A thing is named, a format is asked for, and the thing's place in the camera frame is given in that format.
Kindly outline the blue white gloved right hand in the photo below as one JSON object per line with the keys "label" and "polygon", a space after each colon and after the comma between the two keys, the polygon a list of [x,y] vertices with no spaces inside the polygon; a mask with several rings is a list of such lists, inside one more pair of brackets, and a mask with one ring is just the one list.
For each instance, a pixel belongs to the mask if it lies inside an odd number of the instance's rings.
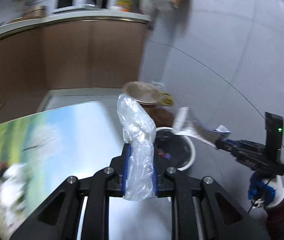
{"label": "blue white gloved right hand", "polygon": [[276,207],[284,200],[284,187],[282,177],[264,178],[258,172],[254,172],[250,178],[248,199],[254,206],[263,205],[270,209]]}

